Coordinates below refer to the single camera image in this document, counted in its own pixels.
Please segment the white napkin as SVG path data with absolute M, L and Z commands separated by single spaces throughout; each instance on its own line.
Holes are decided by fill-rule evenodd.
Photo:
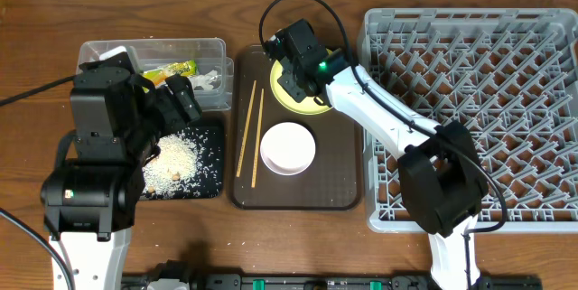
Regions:
M 188 75 L 187 78 L 191 82 L 194 90 L 208 91 L 217 89 L 221 84 L 220 74 L 216 70 L 211 70 L 207 73 L 194 73 Z

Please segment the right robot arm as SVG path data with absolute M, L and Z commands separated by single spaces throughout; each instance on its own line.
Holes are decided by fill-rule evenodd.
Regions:
M 403 205 L 430 241 L 437 286 L 476 285 L 480 271 L 471 236 L 489 184 L 469 130 L 413 111 L 370 77 L 349 46 L 328 51 L 304 19 L 260 43 L 280 62 L 278 83 L 294 101 L 313 97 L 350 117 L 395 158 Z

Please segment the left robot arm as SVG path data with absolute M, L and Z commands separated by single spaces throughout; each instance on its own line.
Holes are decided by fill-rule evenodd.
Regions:
M 143 169 L 162 137 L 200 119 L 200 105 L 188 78 L 172 75 L 157 87 L 130 51 L 81 63 L 70 105 L 75 128 L 41 189 L 53 286 L 118 289 Z

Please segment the green snack wrapper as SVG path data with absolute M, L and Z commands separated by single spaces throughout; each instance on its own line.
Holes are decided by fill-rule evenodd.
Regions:
M 146 70 L 143 76 L 158 87 L 173 75 L 191 77 L 197 74 L 197 63 L 194 60 L 164 64 L 153 70 Z

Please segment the white small bowl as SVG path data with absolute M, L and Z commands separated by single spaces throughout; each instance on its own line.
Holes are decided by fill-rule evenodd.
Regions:
M 304 172 L 316 155 L 312 133 L 294 122 L 283 122 L 269 128 L 260 142 L 260 156 L 273 173 L 291 176 Z

